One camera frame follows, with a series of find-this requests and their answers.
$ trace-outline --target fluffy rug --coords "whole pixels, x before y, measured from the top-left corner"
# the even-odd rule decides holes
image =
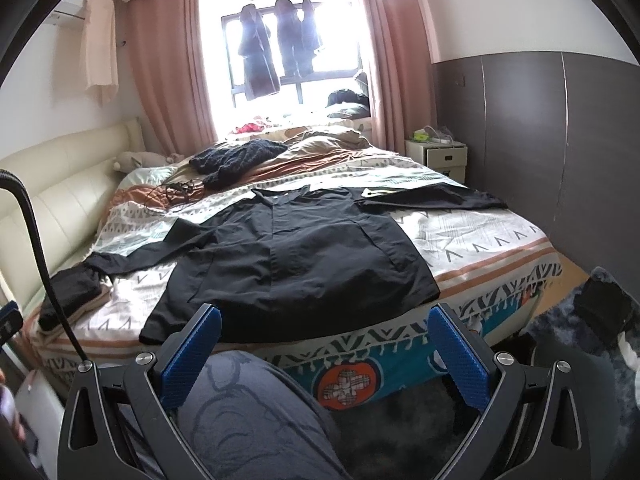
[[[596,268],[593,280],[613,282],[605,270]],[[557,306],[535,318],[524,332],[539,340],[552,336],[557,341],[610,360],[616,375],[620,404],[620,426],[616,457],[628,444],[637,423],[635,373],[624,362],[617,347],[603,343],[574,312],[575,288]],[[634,318],[626,340],[640,352],[640,306],[633,301]],[[402,390],[392,396],[352,410],[335,412],[342,437],[338,455],[354,480],[425,480],[434,478],[464,438],[475,419],[447,378]]]
[[[591,272],[591,279],[618,285],[613,276],[601,267],[596,267]],[[574,299],[583,288],[583,285],[574,288],[557,306],[534,318],[524,332],[531,334],[536,340],[552,336],[562,344],[604,357],[611,362],[616,378],[616,397],[620,406],[615,460],[628,445],[634,425],[640,422],[636,405],[636,374],[626,366],[618,347],[605,348],[593,330],[575,313]],[[626,327],[626,341],[633,350],[640,352],[640,306],[635,300],[631,301],[631,305],[633,317]]]

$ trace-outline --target bed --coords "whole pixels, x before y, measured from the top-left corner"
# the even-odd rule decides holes
[[[244,123],[251,123],[254,121],[251,118],[247,118]],[[289,137],[300,131],[304,131],[307,128],[313,126],[346,126],[348,128],[353,128],[357,132],[365,137],[367,140],[371,142],[372,140],[372,122],[371,117],[364,117],[361,119],[339,119],[339,118],[327,118],[318,116],[317,114],[299,114],[297,116],[292,116],[289,118],[282,118],[278,121],[277,126],[265,126],[261,132],[257,133],[229,133],[227,138],[229,139],[241,139],[241,140],[251,140],[251,139],[263,139],[263,138],[278,138],[278,137]]]
[[[55,164],[39,164],[53,149],[58,153]],[[91,250],[128,254],[162,239],[176,218],[202,222],[251,196],[252,188],[455,185],[408,158],[367,148],[319,169],[253,180],[166,214],[149,214],[141,200],[113,200],[141,185],[134,176],[120,183],[111,169],[113,157],[141,149],[140,127],[133,120],[61,137],[0,161],[0,167],[17,173],[31,193],[52,272],[78,262]],[[173,170],[150,172],[149,182],[142,186],[155,186],[167,171]],[[429,264],[440,287],[439,301],[447,301],[489,344],[521,329],[546,286],[562,272],[546,235],[508,210],[392,215]],[[99,364],[123,363],[148,348],[138,336],[174,266],[170,262],[115,279],[109,301],[74,324],[92,359]],[[39,333],[36,320],[43,296],[20,213],[11,197],[0,195],[0,301],[16,300],[26,318],[19,341],[22,353],[69,384],[78,357],[64,335],[45,338]],[[215,351],[252,352],[286,370],[322,405],[343,410],[446,373],[424,323],[433,304],[350,333],[286,344],[220,343]]]

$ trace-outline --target black clothing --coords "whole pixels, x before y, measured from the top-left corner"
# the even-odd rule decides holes
[[[298,59],[302,58],[303,51],[302,23],[298,17],[298,10],[291,0],[277,0],[273,13],[278,19],[278,46],[282,56],[284,75],[285,77],[302,75],[298,70]]]
[[[364,94],[356,94],[353,90],[343,88],[342,90],[336,90],[329,94],[327,99],[327,107],[337,105],[341,103],[357,103],[359,105],[370,107],[369,98]]]
[[[415,189],[352,189],[353,199],[367,211],[388,209],[507,209],[495,196],[468,187],[431,184]]]
[[[71,267],[71,269],[60,270],[56,274],[56,278],[61,283],[65,283],[65,286],[56,288],[55,291],[66,317],[71,317],[85,303],[97,298],[102,293],[100,272],[97,270],[87,269],[86,272],[78,273],[75,267]],[[48,315],[41,315],[38,323],[40,329],[47,333],[55,329],[60,324],[60,320],[58,320],[49,298],[45,299],[43,310],[44,308],[47,309]]]
[[[235,184],[251,168],[285,151],[287,147],[281,142],[254,139],[237,148],[207,148],[189,164],[199,174],[207,175],[203,179],[205,188],[217,191]]]
[[[429,203],[432,188],[436,207]],[[502,206],[490,195],[449,188],[458,200],[448,208],[468,208],[467,199],[477,207]],[[308,187],[253,192],[200,225],[177,220],[163,241],[129,256],[94,253],[74,269],[78,277],[92,270],[118,276],[181,256],[140,333],[144,344],[164,342],[203,303],[222,312],[221,341],[285,342],[357,330],[438,297],[414,244],[381,212],[396,209],[395,193],[372,198],[367,190]],[[443,207],[442,186],[399,193],[403,207]],[[74,279],[57,274],[52,281],[62,290]],[[52,316],[50,305],[42,316]]]
[[[242,39],[238,54],[244,58],[244,95],[247,101],[280,91],[280,78],[273,65],[271,33],[254,4],[240,11]]]
[[[273,13],[278,19],[278,46],[286,77],[307,76],[314,72],[313,58],[322,46],[311,0],[302,1],[304,17],[291,0],[277,0]]]
[[[633,300],[617,283],[589,278],[575,295],[575,313],[589,325],[606,348],[618,343],[618,334],[633,318]]]
[[[316,50],[322,47],[322,39],[318,33],[316,24],[316,10],[311,0],[302,0],[302,59],[298,60],[298,68],[301,76],[313,73],[313,58],[316,57]]]

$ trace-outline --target upholstered headboard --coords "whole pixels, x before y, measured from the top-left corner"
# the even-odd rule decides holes
[[[88,248],[98,220],[122,174],[113,157],[143,151],[137,119],[108,128],[68,134],[0,160],[0,168],[24,183],[38,222],[49,272]],[[22,213],[14,197],[0,190],[0,306],[30,305],[42,282]]]

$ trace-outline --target nightstand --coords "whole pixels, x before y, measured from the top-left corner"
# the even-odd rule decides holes
[[[406,140],[404,147],[407,156],[416,162],[460,184],[465,183],[466,144],[455,141],[450,144],[441,144]]]

